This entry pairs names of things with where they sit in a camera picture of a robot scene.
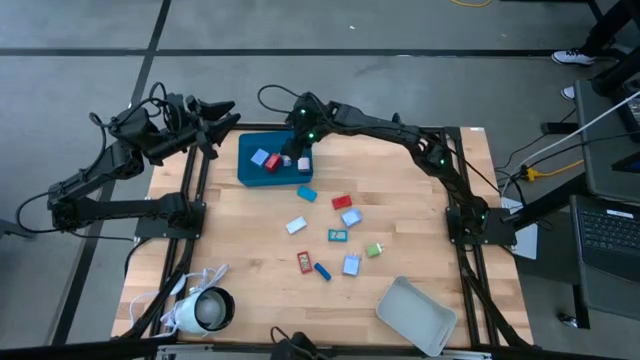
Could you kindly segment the black frame beam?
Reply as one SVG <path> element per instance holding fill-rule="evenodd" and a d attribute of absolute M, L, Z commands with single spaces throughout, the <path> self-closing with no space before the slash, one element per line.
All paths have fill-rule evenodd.
<path fill-rule="evenodd" d="M 156 355 L 173 338 L 117 339 L 102 342 L 0 350 L 0 360 L 132 360 Z"/>

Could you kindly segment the person's leg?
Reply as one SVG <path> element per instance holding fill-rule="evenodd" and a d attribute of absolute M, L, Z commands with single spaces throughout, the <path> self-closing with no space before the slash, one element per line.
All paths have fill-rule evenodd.
<path fill-rule="evenodd" d="M 597 21 L 579 52 L 595 57 L 619 30 L 636 19 L 640 20 L 640 0 L 619 0 Z"/>

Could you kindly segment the white paper sheet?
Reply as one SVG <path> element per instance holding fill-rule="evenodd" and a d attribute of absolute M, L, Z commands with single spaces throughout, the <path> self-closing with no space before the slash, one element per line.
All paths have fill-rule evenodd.
<path fill-rule="evenodd" d="M 501 198 L 501 205 L 508 209 L 511 214 L 523 208 L 523 204 L 506 197 Z M 537 258 L 537 241 L 539 227 L 537 224 L 531 224 L 515 232 L 516 244 L 510 245 L 508 250 L 516 256 L 535 260 Z"/>

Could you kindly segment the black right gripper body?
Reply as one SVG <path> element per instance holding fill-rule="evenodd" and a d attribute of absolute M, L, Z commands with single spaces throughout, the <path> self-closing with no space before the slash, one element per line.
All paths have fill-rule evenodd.
<path fill-rule="evenodd" d="M 289 150 L 304 150 L 310 147 L 318 138 L 317 126 L 298 126 L 292 129 L 293 135 L 286 140 L 285 146 Z"/>

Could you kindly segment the white round lamp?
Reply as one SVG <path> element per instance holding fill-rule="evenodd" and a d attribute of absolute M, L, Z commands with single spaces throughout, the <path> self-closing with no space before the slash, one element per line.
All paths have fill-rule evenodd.
<path fill-rule="evenodd" d="M 207 335 L 230 325 L 235 316 L 235 299 L 225 289 L 209 287 L 178 302 L 175 323 L 179 331 Z"/>

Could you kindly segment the grey metal foot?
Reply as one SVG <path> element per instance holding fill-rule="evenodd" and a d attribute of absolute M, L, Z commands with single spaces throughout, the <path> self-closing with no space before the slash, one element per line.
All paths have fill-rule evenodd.
<path fill-rule="evenodd" d="M 16 223 L 0 219 L 0 239 L 4 236 L 17 236 L 26 240 L 34 240 L 36 238 L 34 233 L 24 230 Z"/>

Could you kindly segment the teal plastic tray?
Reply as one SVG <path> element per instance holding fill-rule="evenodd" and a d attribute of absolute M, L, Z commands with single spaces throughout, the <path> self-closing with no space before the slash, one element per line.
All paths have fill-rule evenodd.
<path fill-rule="evenodd" d="M 275 173 L 268 173 L 264 166 L 258 167 L 250 161 L 251 156 L 258 148 L 264 149 L 270 154 L 279 153 L 281 146 L 293 135 L 292 131 L 271 131 L 245 133 L 239 136 L 238 145 L 238 180 L 247 187 L 294 185 L 309 183 L 313 177 L 313 154 L 311 171 L 302 173 L 298 171 L 297 162 L 290 167 L 283 164 Z"/>

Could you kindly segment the silver aluminium rail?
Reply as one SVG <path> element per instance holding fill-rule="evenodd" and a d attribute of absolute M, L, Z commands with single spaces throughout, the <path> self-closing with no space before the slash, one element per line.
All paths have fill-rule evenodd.
<path fill-rule="evenodd" d="M 153 360 L 270 360 L 267 353 L 220 352 L 204 350 L 177 350 L 160 353 Z M 337 355 L 330 360 L 493 360 L 488 353 L 449 351 L 439 357 L 392 356 L 392 355 Z"/>

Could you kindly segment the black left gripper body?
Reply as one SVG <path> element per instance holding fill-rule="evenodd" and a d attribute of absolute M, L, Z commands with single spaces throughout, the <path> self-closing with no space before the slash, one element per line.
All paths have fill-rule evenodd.
<path fill-rule="evenodd" d="M 169 144 L 171 146 L 209 146 L 210 142 L 205 133 L 206 125 L 201 118 L 201 106 L 193 96 L 179 93 L 169 93 Z"/>

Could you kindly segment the grey plastic tray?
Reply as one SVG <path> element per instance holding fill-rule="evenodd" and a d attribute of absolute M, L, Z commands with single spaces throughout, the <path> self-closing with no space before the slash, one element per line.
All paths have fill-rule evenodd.
<path fill-rule="evenodd" d="M 425 355 L 441 354 L 457 314 L 423 293 L 406 276 L 397 276 L 376 307 L 376 315 Z"/>

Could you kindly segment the black power brick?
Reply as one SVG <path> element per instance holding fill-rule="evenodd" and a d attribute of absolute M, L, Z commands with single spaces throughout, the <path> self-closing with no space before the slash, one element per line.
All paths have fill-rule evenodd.
<path fill-rule="evenodd" d="M 541 131 L 545 135 L 569 135 L 579 128 L 576 123 L 545 122 L 541 124 Z"/>

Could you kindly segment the grey desk top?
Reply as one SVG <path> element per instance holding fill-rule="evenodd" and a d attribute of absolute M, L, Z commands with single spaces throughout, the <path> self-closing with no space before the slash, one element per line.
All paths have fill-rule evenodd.
<path fill-rule="evenodd" d="M 590 81 L 574 84 L 575 105 L 580 127 L 586 125 L 617 101 L 596 94 Z M 640 173 L 622 172 L 613 165 L 640 152 L 640 143 L 634 142 L 619 116 L 619 109 L 598 120 L 580 133 L 586 184 L 590 193 L 608 199 L 640 203 Z"/>
<path fill-rule="evenodd" d="M 640 321 L 640 283 L 584 264 L 579 272 L 588 308 Z"/>

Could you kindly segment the dark grey laptop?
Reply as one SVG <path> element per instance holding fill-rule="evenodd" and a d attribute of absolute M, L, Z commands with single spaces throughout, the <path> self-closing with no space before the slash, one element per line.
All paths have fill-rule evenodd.
<path fill-rule="evenodd" d="M 640 206 L 572 195 L 570 209 L 581 263 L 640 283 Z"/>

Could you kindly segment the black desk leg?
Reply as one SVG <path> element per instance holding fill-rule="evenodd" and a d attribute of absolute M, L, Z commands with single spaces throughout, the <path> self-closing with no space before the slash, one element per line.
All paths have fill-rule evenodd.
<path fill-rule="evenodd" d="M 515 230 L 520 230 L 533 224 L 539 218 L 564 208 L 569 204 L 571 196 L 589 194 L 587 177 L 585 173 L 582 173 L 532 203 L 524 205 L 515 213 L 502 217 L 500 221 L 503 224 L 511 225 Z"/>

